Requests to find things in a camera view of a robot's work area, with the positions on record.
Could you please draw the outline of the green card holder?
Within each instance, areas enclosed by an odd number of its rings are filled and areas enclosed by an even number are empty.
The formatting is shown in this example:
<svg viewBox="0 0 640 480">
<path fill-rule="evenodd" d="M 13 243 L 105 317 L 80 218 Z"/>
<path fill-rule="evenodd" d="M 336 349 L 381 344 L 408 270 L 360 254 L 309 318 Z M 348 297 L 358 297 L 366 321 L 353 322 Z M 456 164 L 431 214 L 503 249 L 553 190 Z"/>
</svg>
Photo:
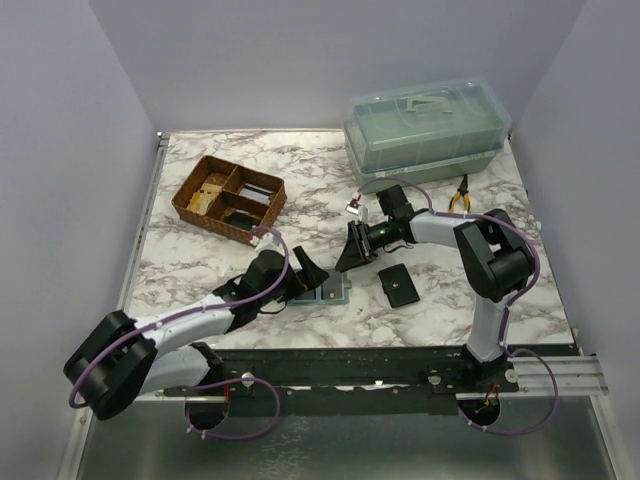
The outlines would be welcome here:
<svg viewBox="0 0 640 480">
<path fill-rule="evenodd" d="M 328 270 L 328 279 L 313 291 L 291 300 L 290 305 L 344 305 L 349 303 L 352 282 L 346 272 Z"/>
</svg>

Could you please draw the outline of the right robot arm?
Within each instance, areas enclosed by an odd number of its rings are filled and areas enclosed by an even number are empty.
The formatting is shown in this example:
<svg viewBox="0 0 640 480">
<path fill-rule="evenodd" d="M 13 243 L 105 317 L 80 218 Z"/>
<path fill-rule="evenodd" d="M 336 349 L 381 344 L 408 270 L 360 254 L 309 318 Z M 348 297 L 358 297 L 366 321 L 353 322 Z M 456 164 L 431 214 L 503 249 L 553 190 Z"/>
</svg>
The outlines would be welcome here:
<svg viewBox="0 0 640 480">
<path fill-rule="evenodd" d="M 485 214 L 441 212 L 430 206 L 415 210 L 398 184 L 379 191 L 377 199 L 387 220 L 373 226 L 362 220 L 349 222 L 335 269 L 345 272 L 369 264 L 378 250 L 398 241 L 457 249 L 476 294 L 471 331 L 461 351 L 460 379 L 471 391 L 485 390 L 507 362 L 511 307 L 539 277 L 535 247 L 502 209 Z"/>
</svg>

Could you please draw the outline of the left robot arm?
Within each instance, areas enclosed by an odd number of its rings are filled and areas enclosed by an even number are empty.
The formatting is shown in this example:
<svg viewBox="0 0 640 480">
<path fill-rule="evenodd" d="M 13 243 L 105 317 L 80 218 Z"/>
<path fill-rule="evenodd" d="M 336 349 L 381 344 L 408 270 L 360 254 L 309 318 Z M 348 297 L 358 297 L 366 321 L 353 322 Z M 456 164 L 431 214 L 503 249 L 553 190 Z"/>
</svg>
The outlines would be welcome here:
<svg viewBox="0 0 640 480">
<path fill-rule="evenodd" d="M 161 358 L 203 338 L 238 330 L 267 304 L 286 304 L 329 278 L 302 247 L 293 253 L 298 269 L 286 253 L 264 249 L 244 273 L 169 313 L 138 318 L 122 310 L 107 314 L 63 367 L 72 384 L 69 405 L 88 407 L 98 419 L 110 419 L 143 393 Z"/>
</svg>

